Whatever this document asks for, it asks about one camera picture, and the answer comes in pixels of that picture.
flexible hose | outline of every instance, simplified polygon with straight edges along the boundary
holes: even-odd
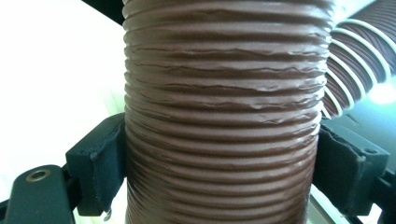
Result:
[[[332,0],[125,0],[129,223],[304,223]]]
[[[377,83],[395,75],[395,10],[395,1],[378,0],[332,30],[324,117],[342,116]]]

brown corrugated hose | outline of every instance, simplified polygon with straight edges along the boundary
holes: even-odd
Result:
[[[332,0],[125,0],[128,217],[304,223]]]
[[[377,0],[332,30],[323,115],[340,117],[396,74],[393,0]]]

